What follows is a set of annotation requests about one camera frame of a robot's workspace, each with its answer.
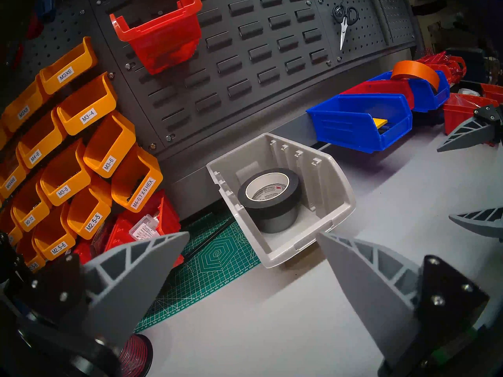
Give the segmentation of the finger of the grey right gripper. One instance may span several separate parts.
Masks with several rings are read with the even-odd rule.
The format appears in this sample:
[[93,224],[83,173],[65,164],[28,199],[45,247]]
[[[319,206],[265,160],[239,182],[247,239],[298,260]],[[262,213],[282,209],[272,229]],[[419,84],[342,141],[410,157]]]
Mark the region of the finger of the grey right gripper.
[[449,219],[475,234],[502,240],[502,207],[451,214]]
[[492,104],[474,110],[473,117],[457,126],[437,152],[473,147],[489,143],[502,144],[502,104]]

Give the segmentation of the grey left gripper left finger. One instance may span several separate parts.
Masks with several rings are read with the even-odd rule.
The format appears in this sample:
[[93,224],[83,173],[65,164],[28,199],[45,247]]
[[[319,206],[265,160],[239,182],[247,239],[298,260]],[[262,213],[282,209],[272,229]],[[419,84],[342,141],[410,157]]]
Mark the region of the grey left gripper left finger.
[[123,347],[189,240],[189,232],[179,232],[130,242],[85,265],[76,254],[60,256],[16,298],[62,332]]

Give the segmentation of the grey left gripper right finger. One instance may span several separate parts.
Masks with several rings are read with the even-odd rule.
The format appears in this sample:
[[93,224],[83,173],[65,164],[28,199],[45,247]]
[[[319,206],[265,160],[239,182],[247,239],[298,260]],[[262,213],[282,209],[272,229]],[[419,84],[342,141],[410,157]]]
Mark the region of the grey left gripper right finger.
[[321,232],[316,241],[383,355],[380,370],[438,370],[474,339],[489,295],[433,254],[417,265],[385,246]]

